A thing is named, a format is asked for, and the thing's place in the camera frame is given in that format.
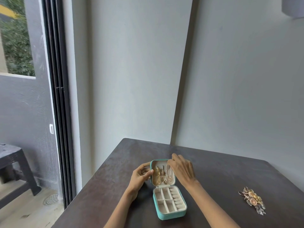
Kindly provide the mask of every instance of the jewelry box lid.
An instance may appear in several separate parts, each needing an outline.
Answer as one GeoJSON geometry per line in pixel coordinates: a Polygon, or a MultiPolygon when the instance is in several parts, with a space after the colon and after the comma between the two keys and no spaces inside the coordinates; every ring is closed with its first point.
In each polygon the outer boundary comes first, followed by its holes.
{"type": "Polygon", "coordinates": [[[150,163],[150,169],[154,169],[150,180],[151,184],[156,188],[169,187],[176,182],[176,176],[173,170],[167,165],[168,160],[169,159],[155,159],[150,163]]]}

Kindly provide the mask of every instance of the floor drain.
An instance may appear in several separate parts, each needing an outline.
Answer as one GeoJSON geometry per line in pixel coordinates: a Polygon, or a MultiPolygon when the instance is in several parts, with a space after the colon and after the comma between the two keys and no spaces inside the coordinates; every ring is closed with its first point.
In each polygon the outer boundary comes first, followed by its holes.
{"type": "Polygon", "coordinates": [[[51,196],[49,196],[47,199],[45,199],[44,204],[45,205],[53,205],[55,203],[57,203],[58,200],[58,194],[53,194],[51,196]]]}

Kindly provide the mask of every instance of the forearm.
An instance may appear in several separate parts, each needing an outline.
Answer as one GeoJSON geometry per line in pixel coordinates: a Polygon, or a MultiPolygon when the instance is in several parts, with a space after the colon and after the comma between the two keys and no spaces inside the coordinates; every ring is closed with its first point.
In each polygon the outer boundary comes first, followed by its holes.
{"type": "Polygon", "coordinates": [[[212,228],[240,228],[209,196],[198,181],[186,186],[212,228]]]}
{"type": "Polygon", "coordinates": [[[104,228],[123,228],[131,202],[131,195],[125,192],[104,228]]]}

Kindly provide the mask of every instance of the brooch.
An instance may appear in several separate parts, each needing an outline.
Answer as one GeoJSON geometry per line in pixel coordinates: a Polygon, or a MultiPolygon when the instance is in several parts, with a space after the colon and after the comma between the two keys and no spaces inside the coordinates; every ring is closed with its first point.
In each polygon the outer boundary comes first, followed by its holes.
{"type": "Polygon", "coordinates": [[[252,189],[248,189],[247,187],[245,187],[243,192],[239,191],[239,194],[245,197],[244,199],[250,206],[255,207],[258,214],[266,214],[264,211],[266,208],[261,197],[257,196],[257,194],[253,192],[252,189]]]}

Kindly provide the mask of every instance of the jewelry pile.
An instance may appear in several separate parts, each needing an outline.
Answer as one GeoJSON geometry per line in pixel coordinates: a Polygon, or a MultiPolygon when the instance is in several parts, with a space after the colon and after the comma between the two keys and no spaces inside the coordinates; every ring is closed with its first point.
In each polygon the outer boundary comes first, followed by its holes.
{"type": "Polygon", "coordinates": [[[247,187],[245,187],[243,192],[239,191],[239,194],[245,197],[244,199],[250,206],[255,207],[258,214],[266,214],[264,211],[266,208],[261,197],[257,196],[257,194],[253,192],[252,189],[248,189],[247,187]]]}
{"type": "Polygon", "coordinates": [[[164,171],[163,166],[161,168],[159,168],[158,166],[154,168],[153,184],[156,186],[160,185],[162,182],[165,185],[173,183],[173,171],[168,165],[166,167],[166,171],[164,171]]]}

